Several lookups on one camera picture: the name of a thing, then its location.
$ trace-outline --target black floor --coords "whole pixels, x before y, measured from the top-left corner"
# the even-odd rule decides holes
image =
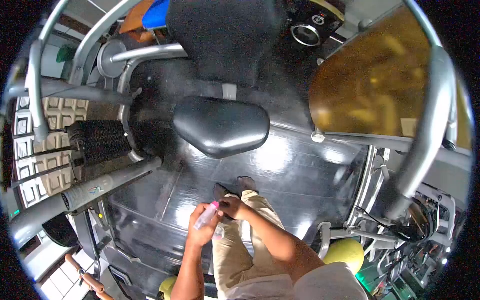
[[[142,121],[143,142],[165,156],[159,172],[109,198],[116,243],[142,261],[130,263],[105,250],[108,261],[132,280],[134,287],[125,289],[133,298],[156,295],[163,279],[178,269],[190,213],[198,203],[212,201],[216,182],[235,191],[237,176],[252,177],[286,230],[306,242],[312,241],[318,222],[341,226],[346,221],[367,148],[312,142],[308,87],[318,57],[285,45],[267,55],[257,86],[238,87],[237,99],[268,111],[270,135],[262,147],[223,159],[206,157],[168,129],[173,108],[184,96],[222,97],[221,84],[195,79],[188,59],[148,61],[136,68],[131,87],[143,92],[132,107],[131,122]],[[341,179],[350,168],[352,176]],[[251,250],[248,233],[243,239]],[[205,272],[210,257],[207,245]]]

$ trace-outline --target hand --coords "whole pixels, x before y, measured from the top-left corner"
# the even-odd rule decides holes
[[[190,221],[188,223],[188,236],[187,243],[194,247],[203,247],[211,240],[215,228],[223,216],[223,212],[216,211],[212,220],[205,224],[199,230],[193,228],[193,225],[197,221],[198,217],[204,212],[204,210],[209,206],[209,203],[200,203],[197,205],[193,213],[190,215]]]
[[[223,197],[219,205],[219,211],[237,220],[246,220],[248,214],[253,211],[250,206],[237,197]]]

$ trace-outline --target blue cushion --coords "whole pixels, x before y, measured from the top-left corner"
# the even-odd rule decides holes
[[[146,29],[165,26],[169,0],[155,0],[142,18],[142,24]]]

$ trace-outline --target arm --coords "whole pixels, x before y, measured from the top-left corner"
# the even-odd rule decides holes
[[[325,265],[306,243],[274,225],[240,199],[226,197],[222,201],[228,203],[228,207],[220,209],[231,217],[246,220],[250,224],[272,257],[290,275],[293,283],[311,270]]]
[[[177,281],[173,286],[172,300],[201,300],[204,298],[204,275],[202,271],[202,247],[212,238],[223,215],[215,213],[212,221],[199,230],[193,228],[195,221],[209,204],[200,203],[190,215],[187,242]]]

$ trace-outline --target foot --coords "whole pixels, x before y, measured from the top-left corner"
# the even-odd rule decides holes
[[[230,194],[230,192],[224,186],[215,183],[213,186],[213,199],[220,201],[226,194]]]
[[[239,187],[240,192],[243,191],[257,191],[257,185],[255,184],[255,181],[248,176],[241,176],[237,177],[237,185]]]

